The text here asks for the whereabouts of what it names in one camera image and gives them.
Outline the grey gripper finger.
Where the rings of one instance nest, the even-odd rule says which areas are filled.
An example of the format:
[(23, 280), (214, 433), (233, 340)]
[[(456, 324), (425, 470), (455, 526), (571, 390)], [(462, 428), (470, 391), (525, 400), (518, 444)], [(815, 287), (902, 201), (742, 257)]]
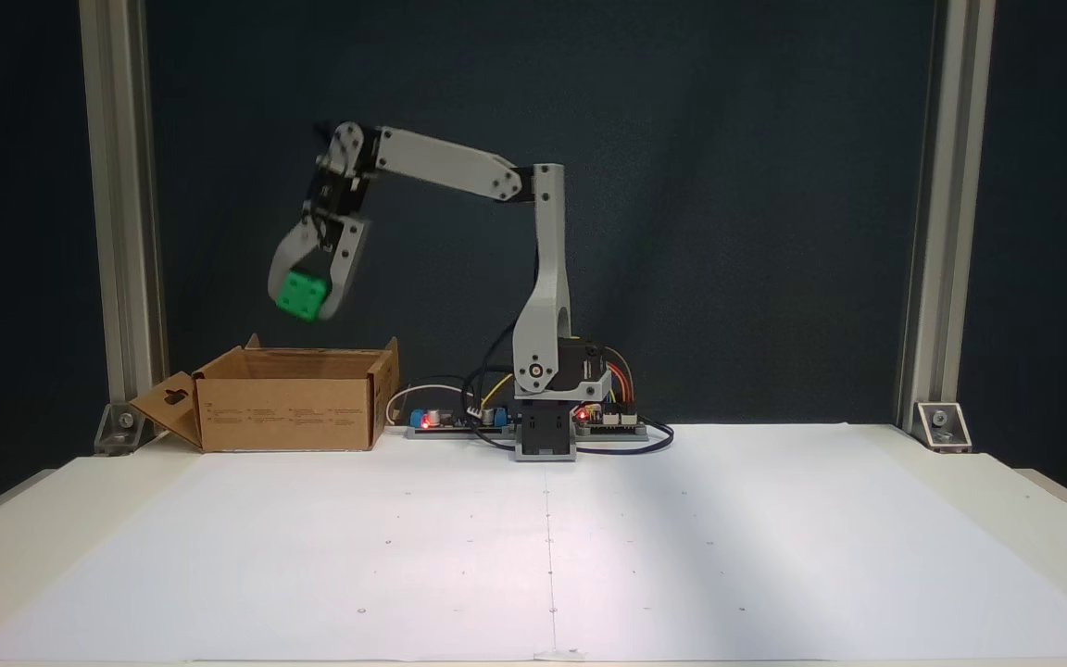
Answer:
[(315, 227), (312, 215), (302, 215), (294, 227), (285, 234), (278, 243), (270, 264), (268, 277), (268, 295), (275, 304), (293, 292), (292, 275), (302, 277), (302, 286), (315, 286), (319, 290), (319, 300), (323, 299), (323, 277), (317, 266), (320, 250), (320, 232)]
[(320, 248), (331, 255), (329, 279), (331, 287), (319, 309), (319, 320), (327, 321), (343, 307), (350, 292), (353, 277), (359, 269), (361, 250), (367, 245), (367, 236), (372, 224), (360, 217), (338, 217), (334, 222), (325, 222)]

